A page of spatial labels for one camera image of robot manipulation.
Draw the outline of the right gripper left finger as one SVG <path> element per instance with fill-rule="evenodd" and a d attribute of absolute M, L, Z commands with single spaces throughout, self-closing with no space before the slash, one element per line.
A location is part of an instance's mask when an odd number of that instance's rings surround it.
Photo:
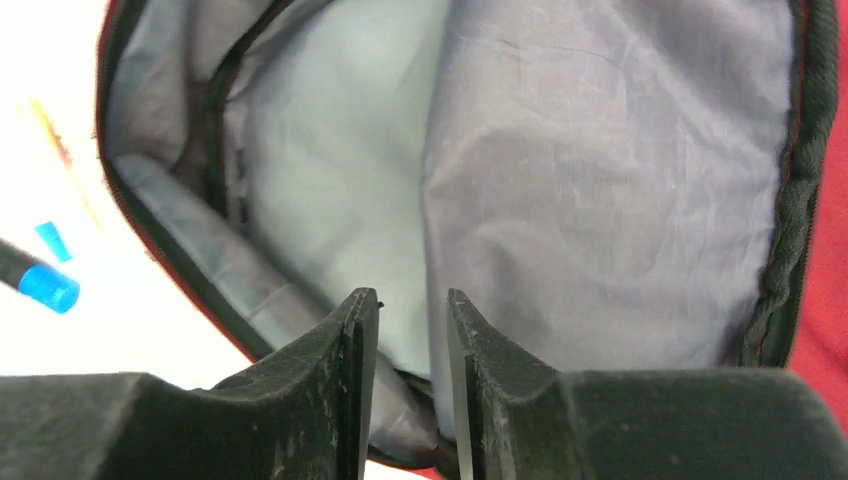
<path fill-rule="evenodd" d="M 359 479 L 380 304 L 322 323 L 209 390 L 146 373 L 5 377 L 5 479 Z"/>

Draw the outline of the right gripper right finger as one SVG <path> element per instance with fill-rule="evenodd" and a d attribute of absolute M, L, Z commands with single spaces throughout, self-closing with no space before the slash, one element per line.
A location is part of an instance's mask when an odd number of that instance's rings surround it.
<path fill-rule="evenodd" d="M 563 373 L 448 294 L 464 479 L 843 479 L 847 441 L 782 369 Z"/>

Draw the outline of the red backpack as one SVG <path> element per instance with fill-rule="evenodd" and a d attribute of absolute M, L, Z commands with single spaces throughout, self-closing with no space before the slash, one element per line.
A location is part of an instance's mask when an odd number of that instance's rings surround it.
<path fill-rule="evenodd" d="M 832 1 L 112 1 L 113 197 L 257 362 L 380 304 L 367 452 L 458 470 L 447 299 L 563 372 L 786 370 Z"/>

